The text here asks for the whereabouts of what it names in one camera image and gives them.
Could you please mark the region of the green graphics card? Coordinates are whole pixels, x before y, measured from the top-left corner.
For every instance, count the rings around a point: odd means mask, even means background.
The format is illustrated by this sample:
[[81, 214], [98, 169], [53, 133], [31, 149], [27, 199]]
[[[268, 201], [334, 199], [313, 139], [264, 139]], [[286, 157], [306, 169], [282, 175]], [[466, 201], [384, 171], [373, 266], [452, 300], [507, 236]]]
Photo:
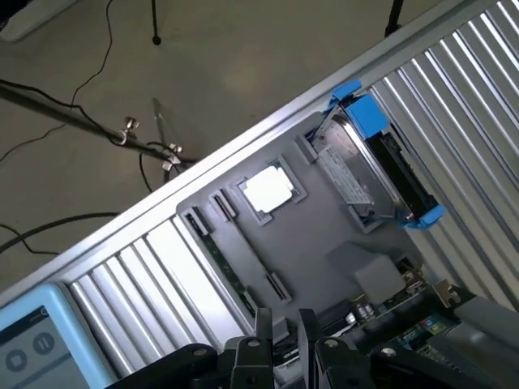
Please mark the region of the green graphics card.
[[397, 270], [405, 288], [382, 304], [368, 303], [362, 295], [356, 302], [342, 301], [318, 314], [324, 334], [349, 341], [364, 354], [382, 344], [397, 344], [436, 357], [429, 340], [456, 327], [460, 320], [444, 306], [419, 266], [404, 258]]

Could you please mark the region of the black stand pole with clamps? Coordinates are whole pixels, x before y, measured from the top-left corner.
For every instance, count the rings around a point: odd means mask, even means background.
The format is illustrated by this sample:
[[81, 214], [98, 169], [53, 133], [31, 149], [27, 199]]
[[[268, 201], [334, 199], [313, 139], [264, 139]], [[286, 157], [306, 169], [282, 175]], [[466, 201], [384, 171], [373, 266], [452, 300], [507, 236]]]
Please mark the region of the black stand pole with clamps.
[[139, 153], [140, 156], [149, 156], [165, 163], [165, 171], [173, 169], [177, 174], [181, 174], [199, 162], [198, 158], [183, 156], [182, 148], [176, 144], [168, 145], [158, 141], [140, 142], [134, 132], [139, 123], [134, 118], [128, 117], [123, 129], [111, 130], [91, 118], [81, 105], [65, 103], [33, 86], [0, 79], [0, 100], [39, 113], [60, 123], [49, 132], [64, 126], [86, 131], [107, 139], [115, 147], [132, 150]]

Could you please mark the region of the grey parts rack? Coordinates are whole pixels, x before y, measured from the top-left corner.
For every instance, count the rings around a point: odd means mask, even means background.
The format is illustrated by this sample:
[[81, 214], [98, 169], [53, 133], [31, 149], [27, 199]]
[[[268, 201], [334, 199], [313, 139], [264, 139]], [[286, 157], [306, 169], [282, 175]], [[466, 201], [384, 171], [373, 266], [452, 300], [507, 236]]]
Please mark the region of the grey parts rack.
[[[309, 157], [303, 133], [319, 121], [319, 114], [311, 115], [178, 205], [209, 262], [222, 274], [187, 215], [210, 233], [257, 307], [271, 308], [278, 323], [295, 321], [301, 308], [320, 314], [363, 293], [385, 302], [404, 288], [397, 263], [423, 263], [404, 230], [384, 223], [366, 231], [346, 211]], [[269, 166], [285, 170], [292, 198], [257, 212], [243, 193], [245, 182]]]

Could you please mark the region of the light blue teach pendant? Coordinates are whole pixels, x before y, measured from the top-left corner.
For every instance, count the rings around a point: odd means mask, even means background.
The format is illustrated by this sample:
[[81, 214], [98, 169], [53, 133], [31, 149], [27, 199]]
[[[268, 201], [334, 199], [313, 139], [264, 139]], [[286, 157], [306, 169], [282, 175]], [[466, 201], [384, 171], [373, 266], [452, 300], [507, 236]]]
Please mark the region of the light blue teach pendant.
[[106, 389], [116, 381], [60, 284], [39, 285], [0, 308], [0, 389]]

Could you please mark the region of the black tripod leg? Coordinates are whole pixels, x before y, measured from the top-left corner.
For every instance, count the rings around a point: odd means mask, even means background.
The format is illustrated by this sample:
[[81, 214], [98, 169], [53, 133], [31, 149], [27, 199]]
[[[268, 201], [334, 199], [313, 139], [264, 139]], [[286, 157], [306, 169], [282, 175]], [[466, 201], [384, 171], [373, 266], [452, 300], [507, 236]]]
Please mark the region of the black tripod leg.
[[392, 35], [398, 29], [401, 28], [401, 24], [399, 23], [401, 10], [403, 7], [405, 0], [392, 0], [391, 10], [388, 16], [388, 22], [384, 29], [384, 37]]
[[155, 46], [161, 44], [161, 37], [159, 35], [158, 20], [157, 20], [157, 0], [151, 0], [151, 12], [152, 12], [152, 43]]

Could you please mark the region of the hard disk with blue carrier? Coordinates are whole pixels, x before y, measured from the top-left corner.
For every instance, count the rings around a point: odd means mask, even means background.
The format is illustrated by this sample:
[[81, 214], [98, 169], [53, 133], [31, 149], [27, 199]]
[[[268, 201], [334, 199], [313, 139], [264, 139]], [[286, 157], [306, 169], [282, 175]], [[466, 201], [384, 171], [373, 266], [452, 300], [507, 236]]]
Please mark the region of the hard disk with blue carrier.
[[446, 208], [419, 181], [391, 121], [361, 86], [354, 80], [332, 90], [321, 123], [305, 135], [315, 161], [362, 229], [429, 229]]

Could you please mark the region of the silver CPU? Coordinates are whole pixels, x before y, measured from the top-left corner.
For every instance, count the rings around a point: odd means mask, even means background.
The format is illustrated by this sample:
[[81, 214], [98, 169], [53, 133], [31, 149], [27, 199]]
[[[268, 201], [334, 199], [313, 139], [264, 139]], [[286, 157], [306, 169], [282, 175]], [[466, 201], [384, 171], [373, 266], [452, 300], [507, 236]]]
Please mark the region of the silver CPU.
[[269, 166], [245, 182], [243, 193], [257, 212], [269, 213], [290, 200], [293, 190], [285, 170]]

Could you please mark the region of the white power strip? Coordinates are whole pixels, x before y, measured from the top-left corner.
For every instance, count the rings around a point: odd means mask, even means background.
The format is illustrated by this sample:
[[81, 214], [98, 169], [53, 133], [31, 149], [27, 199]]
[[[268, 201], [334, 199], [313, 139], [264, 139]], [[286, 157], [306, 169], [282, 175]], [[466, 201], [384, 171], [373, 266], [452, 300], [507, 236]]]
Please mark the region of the white power strip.
[[53, 17], [53, 0], [29, 0], [28, 4], [0, 23], [0, 41], [14, 42], [41, 27]]

